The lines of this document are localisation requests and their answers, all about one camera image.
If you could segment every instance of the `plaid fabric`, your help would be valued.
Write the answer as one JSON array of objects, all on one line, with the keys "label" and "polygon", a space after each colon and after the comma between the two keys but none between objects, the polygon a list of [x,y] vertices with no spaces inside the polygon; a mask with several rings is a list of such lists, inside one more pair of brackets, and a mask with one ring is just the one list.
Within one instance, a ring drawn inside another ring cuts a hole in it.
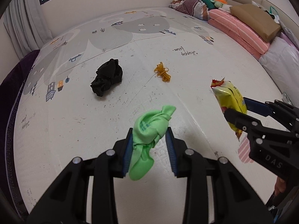
[{"label": "plaid fabric", "polygon": [[169,7],[201,20],[209,19],[208,8],[201,0],[173,0]]}]

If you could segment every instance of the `yellow snack package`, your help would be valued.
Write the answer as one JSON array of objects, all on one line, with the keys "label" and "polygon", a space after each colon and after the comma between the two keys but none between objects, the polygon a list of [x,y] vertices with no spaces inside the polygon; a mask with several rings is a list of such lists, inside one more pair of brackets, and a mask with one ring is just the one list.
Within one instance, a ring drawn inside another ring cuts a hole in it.
[{"label": "yellow snack package", "polygon": [[[224,79],[221,81],[212,80],[211,88],[223,113],[229,108],[247,114],[247,108],[241,93],[230,81],[224,81]],[[243,131],[231,123],[228,124],[236,132],[239,139]]]}]

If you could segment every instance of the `curtain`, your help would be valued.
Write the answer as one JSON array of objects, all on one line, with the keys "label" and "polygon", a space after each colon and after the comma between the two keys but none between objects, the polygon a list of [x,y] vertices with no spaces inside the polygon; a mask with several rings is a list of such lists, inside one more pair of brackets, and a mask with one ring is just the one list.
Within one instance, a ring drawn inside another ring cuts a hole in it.
[{"label": "curtain", "polygon": [[39,0],[12,0],[4,13],[4,25],[19,59],[53,39]]}]

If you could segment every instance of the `tied yellow cord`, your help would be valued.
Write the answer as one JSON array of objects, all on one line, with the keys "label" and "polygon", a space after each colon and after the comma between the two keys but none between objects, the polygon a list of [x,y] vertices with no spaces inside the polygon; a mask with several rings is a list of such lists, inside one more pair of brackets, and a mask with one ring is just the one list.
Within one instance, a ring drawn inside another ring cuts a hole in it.
[{"label": "tied yellow cord", "polygon": [[164,68],[163,63],[160,62],[160,64],[157,65],[156,69],[154,70],[155,73],[157,73],[157,76],[162,77],[163,82],[169,82],[171,76],[167,74],[167,71],[169,71],[168,68]]}]

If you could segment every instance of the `plush toy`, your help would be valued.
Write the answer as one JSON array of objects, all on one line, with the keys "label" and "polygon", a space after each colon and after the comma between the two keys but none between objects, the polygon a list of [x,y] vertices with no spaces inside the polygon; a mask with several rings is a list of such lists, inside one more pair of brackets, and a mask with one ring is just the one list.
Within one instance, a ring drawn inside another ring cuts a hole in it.
[{"label": "plush toy", "polygon": [[219,10],[231,14],[230,7],[232,5],[228,5],[225,0],[211,0],[211,2],[215,3],[215,7],[217,7]]}]

